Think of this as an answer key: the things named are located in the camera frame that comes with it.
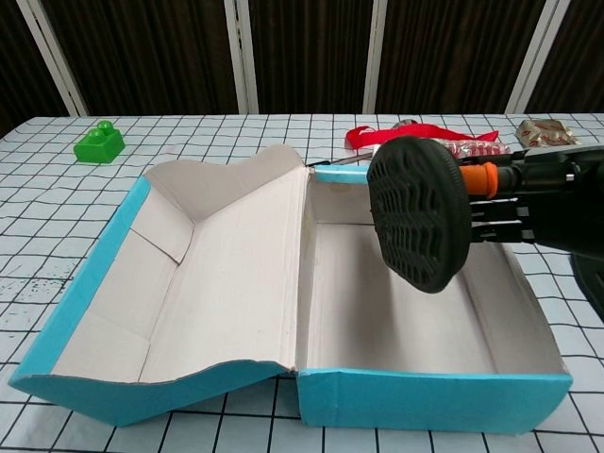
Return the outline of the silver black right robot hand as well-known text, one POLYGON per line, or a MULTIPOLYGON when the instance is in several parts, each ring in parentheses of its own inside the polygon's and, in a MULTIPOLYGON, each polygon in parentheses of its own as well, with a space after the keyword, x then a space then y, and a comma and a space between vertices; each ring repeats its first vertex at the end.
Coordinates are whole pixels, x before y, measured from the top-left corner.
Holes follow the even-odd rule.
POLYGON ((603 145, 460 160, 474 243, 532 243, 603 258, 603 145))

